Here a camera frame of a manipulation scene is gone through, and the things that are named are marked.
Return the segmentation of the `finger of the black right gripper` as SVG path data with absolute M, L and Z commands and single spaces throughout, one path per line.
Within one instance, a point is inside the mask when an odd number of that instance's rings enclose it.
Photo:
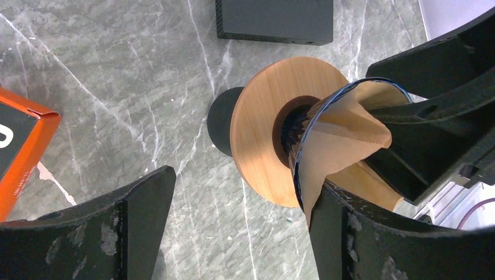
M 453 90 L 494 97 L 494 9 L 417 47 L 370 65 L 367 77 L 390 79 L 431 99 Z
M 406 201 L 418 204 L 462 165 L 494 184 L 494 97 L 453 90 L 419 103 L 375 108 L 392 144 L 366 163 Z

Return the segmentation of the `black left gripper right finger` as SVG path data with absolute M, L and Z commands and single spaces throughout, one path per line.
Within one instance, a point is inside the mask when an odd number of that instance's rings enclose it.
M 420 222 L 327 181 L 309 227 L 320 279 L 493 279 L 494 228 Z

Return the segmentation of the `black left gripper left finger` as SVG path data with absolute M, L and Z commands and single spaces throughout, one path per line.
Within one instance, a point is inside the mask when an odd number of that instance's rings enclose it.
M 1 223 L 1 278 L 151 279 L 175 182 L 162 166 L 82 204 Z

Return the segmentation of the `orange coffee filter box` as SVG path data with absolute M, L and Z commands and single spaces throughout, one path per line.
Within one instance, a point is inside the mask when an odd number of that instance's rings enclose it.
M 1 222 L 7 220 L 61 114 L 1 88 Z

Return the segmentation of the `wooden ring holder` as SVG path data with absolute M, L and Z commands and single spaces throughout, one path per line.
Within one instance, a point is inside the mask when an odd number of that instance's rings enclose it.
M 321 59 L 287 58 L 242 90 L 231 119 L 232 156 L 246 183 L 274 204 L 310 215 L 329 180 L 392 211 L 403 197 L 364 162 L 392 144 L 371 110 L 408 102 L 390 81 L 349 82 Z

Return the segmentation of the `red and black cup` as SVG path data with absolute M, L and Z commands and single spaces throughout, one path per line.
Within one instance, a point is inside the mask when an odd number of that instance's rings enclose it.
M 210 140 L 223 154 L 232 157 L 230 126 L 233 110 L 244 87 L 234 87 L 222 92 L 210 106 L 207 129 Z

